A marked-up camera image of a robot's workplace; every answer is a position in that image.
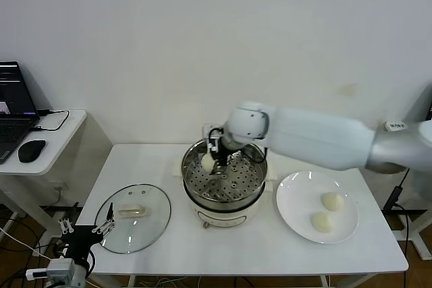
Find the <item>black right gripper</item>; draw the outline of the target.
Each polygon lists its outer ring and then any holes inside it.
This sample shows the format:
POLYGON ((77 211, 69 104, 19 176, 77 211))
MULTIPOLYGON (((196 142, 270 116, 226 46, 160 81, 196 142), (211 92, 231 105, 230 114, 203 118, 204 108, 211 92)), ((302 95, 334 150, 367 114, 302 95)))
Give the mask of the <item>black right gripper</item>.
POLYGON ((212 128, 208 134, 208 149, 213 160, 215 161, 210 175, 225 175, 225 167, 230 164, 230 161, 232 160, 232 154, 236 152, 236 150, 228 148, 223 143, 223 134, 223 128, 212 128))

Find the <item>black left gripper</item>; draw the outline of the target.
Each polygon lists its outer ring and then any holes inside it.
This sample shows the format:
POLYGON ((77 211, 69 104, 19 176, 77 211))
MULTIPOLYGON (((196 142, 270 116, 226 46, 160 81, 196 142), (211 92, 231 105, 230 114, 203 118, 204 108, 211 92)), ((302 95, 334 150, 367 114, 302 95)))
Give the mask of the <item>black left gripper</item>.
POLYGON ((76 225, 74 228, 69 219, 59 219, 63 242, 67 244, 66 258, 88 258, 93 245, 102 242, 115 227, 113 203, 109 205, 107 216, 101 225, 76 225))

